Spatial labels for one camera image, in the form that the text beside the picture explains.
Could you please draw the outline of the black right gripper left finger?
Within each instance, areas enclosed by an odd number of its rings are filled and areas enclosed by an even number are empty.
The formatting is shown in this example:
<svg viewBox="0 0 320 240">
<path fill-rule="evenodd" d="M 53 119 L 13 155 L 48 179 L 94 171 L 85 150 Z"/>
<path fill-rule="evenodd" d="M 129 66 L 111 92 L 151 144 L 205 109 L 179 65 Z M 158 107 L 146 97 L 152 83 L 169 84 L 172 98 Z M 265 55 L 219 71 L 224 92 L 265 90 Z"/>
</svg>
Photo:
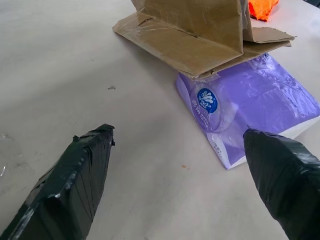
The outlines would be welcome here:
<svg viewBox="0 0 320 240">
<path fill-rule="evenodd" d="M 0 238 L 86 239 L 104 192 L 114 145 L 114 127 L 109 124 L 74 136 L 30 191 Z"/>
</svg>

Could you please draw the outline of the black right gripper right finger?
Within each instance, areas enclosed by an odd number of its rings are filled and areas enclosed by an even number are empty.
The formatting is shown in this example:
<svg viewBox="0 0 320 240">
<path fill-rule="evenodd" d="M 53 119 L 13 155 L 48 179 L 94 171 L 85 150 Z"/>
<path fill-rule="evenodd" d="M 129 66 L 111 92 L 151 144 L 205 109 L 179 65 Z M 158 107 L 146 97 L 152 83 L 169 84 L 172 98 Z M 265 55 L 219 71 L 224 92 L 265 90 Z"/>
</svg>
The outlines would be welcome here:
<svg viewBox="0 0 320 240">
<path fill-rule="evenodd" d="M 320 238 L 320 161 L 302 143 L 249 128 L 246 161 L 270 215 L 290 240 Z"/>
</svg>

